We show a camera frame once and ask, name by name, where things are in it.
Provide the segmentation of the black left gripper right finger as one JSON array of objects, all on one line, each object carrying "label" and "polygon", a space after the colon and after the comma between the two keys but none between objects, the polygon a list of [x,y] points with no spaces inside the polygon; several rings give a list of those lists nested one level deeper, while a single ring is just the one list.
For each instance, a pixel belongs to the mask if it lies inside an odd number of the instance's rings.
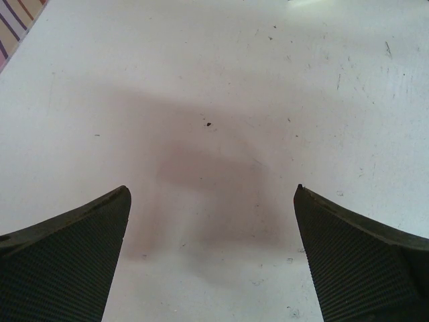
[{"label": "black left gripper right finger", "polygon": [[324,321],[428,320],[428,239],[302,185],[294,210]]}]

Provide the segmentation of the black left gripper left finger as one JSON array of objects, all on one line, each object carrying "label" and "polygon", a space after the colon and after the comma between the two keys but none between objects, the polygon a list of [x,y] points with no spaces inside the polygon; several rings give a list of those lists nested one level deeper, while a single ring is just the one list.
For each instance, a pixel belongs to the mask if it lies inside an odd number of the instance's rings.
[{"label": "black left gripper left finger", "polygon": [[1,236],[2,321],[101,321],[131,208],[126,186]]}]

